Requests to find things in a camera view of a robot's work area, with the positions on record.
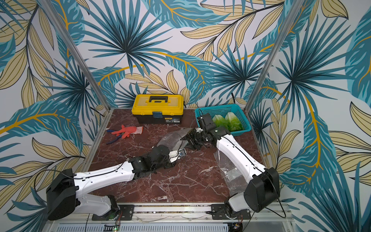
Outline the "clear zipper bag blue seal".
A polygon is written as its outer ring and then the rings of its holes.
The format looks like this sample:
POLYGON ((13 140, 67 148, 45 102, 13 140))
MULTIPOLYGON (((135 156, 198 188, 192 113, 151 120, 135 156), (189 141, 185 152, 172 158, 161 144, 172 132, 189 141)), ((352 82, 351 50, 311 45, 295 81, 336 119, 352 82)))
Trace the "clear zipper bag blue seal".
POLYGON ((188 145, 185 136, 192 128, 185 128, 167 133, 158 143, 157 146, 165 146, 169 151, 181 150, 188 145))

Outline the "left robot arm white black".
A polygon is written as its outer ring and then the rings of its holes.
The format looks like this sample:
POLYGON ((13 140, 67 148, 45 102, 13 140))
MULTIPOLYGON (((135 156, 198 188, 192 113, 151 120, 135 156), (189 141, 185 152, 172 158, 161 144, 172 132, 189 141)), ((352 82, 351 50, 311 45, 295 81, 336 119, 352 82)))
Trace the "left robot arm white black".
POLYGON ((119 211, 114 196, 99 197, 91 192, 147 177, 161 168, 172 168, 185 155, 185 149, 170 151, 165 145, 160 145, 144 156, 133 157, 108 168, 80 173, 66 169, 58 174, 46 190, 47 218, 53 221, 70 214, 84 213, 111 218, 119 211))

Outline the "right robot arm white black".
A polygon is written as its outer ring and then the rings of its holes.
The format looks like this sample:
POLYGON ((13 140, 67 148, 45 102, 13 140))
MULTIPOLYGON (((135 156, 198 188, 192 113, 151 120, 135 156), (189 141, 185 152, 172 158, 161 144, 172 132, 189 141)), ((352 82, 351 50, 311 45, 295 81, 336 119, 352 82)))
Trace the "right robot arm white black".
POLYGON ((256 161, 224 127, 211 130, 193 128, 183 139, 194 149, 204 143, 213 144, 241 172, 247 187, 228 199, 227 205, 232 211, 250 209, 258 213, 279 199, 279 174, 276 169, 267 168, 256 161))

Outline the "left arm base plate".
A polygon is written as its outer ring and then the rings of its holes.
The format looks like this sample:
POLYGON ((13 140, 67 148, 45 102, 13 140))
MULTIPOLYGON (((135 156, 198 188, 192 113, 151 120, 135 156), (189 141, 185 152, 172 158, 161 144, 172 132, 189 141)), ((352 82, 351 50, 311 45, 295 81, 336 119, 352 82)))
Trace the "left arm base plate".
POLYGON ((108 213, 103 216, 94 214, 92 216, 93 221, 131 221, 134 213, 134 205, 119 205, 118 207, 111 209, 108 213))

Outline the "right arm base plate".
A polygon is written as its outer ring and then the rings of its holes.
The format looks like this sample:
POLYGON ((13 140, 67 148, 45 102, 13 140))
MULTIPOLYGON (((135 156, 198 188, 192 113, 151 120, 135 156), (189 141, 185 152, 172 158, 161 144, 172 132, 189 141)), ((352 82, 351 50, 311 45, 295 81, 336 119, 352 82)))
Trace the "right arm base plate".
POLYGON ((212 204, 211 210, 206 214, 211 215, 213 220, 251 219, 251 213, 248 209, 236 212, 227 204, 212 204))

